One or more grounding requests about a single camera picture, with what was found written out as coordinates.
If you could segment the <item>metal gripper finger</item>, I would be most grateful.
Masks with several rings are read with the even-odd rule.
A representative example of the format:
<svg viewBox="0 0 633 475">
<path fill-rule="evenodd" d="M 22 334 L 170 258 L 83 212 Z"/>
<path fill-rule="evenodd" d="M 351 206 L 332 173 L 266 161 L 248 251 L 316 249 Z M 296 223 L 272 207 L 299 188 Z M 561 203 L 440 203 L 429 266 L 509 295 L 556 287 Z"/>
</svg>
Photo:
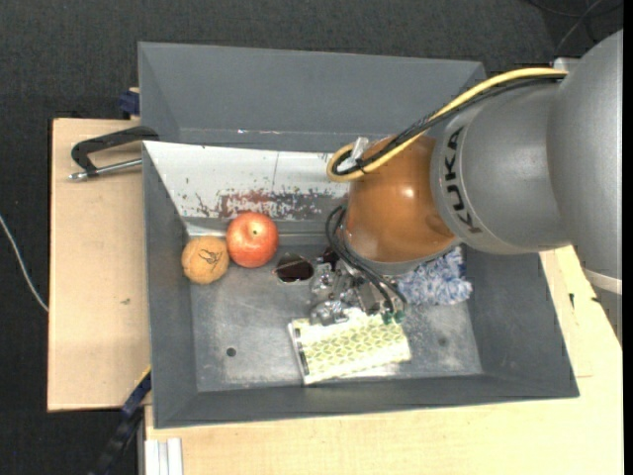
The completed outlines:
<svg viewBox="0 0 633 475">
<path fill-rule="evenodd" d="M 333 294 L 339 285 L 340 279 L 340 272 L 330 263 L 318 264 L 310 281 L 310 290 L 313 295 Z"/>
<path fill-rule="evenodd" d="M 313 305 L 310 309 L 310 324 L 332 326 L 349 320 L 346 313 L 347 304 L 340 300 L 325 300 Z"/>
</svg>

